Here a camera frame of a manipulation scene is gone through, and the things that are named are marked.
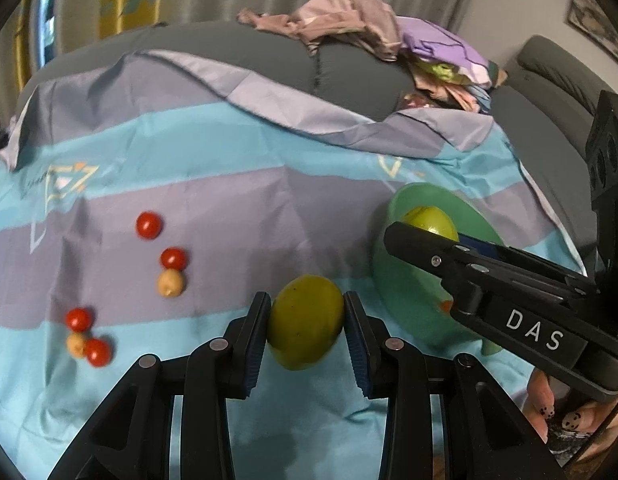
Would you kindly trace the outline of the right hand painted nails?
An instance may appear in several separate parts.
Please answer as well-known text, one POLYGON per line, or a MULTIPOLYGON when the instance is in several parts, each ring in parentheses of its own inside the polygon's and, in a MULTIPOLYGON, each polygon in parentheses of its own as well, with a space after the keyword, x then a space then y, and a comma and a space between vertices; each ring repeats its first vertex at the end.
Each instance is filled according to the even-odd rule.
POLYGON ((549 424, 558 426, 571 434, 586 434, 592 437, 603 427, 602 433, 594 438, 580 460, 589 460, 606 452, 618 438, 618 396, 610 402, 588 401, 573 411, 559 417, 556 408, 564 408, 565 399, 558 397, 563 385, 539 368, 535 368, 528 379, 526 399, 522 412, 534 427, 544 443, 549 439, 549 424))

